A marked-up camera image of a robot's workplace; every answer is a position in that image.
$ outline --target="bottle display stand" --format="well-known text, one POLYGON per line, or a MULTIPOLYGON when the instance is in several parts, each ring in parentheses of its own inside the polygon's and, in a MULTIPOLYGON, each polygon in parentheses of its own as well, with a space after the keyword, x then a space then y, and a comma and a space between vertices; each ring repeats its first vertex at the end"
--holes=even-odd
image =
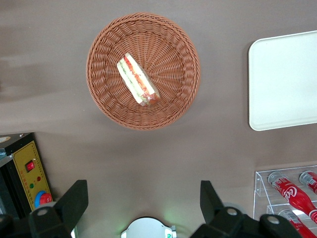
POLYGON ((267 178, 271 173, 274 171, 280 171, 285 174, 292 183, 298 186, 309 196, 314 206, 317 206, 317 195, 299 182, 299 176, 301 173, 308 170, 317 173, 317 165, 256 172, 253 219, 259 220, 262 214, 278 215, 278 213, 282 210, 291 209, 301 219, 304 225, 307 226, 315 235, 317 235, 317 224, 302 211, 292 207, 267 181, 267 178))

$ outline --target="black machine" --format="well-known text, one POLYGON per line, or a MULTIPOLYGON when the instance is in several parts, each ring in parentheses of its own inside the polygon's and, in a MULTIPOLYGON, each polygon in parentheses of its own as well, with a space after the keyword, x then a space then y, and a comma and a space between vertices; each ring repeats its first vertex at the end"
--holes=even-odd
MULTIPOLYGON (((253 220, 234 207, 224 207, 210 181, 201 182, 201 210, 205 224, 190 238, 301 238, 283 217, 262 215, 253 220)), ((78 180, 54 207, 42 207, 22 220, 0 215, 1 238, 70 238, 88 206, 85 180, 78 180)))
POLYGON ((34 134, 0 135, 0 214, 21 219, 51 201, 34 134))

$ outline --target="plastic-wrapped sandwich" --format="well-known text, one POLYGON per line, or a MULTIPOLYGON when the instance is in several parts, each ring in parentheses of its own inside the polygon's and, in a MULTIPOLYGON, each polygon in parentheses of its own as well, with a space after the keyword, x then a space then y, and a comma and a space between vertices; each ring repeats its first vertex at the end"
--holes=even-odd
POLYGON ((138 104, 150 106, 160 100, 157 88, 129 53, 117 63, 117 68, 138 104))

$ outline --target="red switch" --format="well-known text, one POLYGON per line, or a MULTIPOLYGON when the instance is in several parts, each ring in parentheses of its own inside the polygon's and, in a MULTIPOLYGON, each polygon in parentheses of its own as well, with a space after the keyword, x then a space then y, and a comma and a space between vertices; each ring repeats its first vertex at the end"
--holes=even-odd
POLYGON ((52 202, 52 195, 50 193, 44 193, 40 198, 40 205, 52 202))
POLYGON ((26 171, 27 171, 27 172, 30 172, 32 169, 34 169, 35 166, 34 166, 33 161, 31 160, 30 162, 28 162, 28 163, 25 165, 25 168, 26 168, 26 171))

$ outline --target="wicker basket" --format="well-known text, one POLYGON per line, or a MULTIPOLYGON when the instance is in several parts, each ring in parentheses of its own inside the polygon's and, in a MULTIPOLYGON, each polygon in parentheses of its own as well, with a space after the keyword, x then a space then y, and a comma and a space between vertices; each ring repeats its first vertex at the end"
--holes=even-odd
POLYGON ((94 101, 110 119, 131 129, 152 130, 173 123, 190 107, 200 83, 200 64, 178 25, 141 12, 118 18, 99 33, 88 54, 86 76, 94 101), (161 95, 152 107, 134 100, 116 68, 126 52, 161 95))

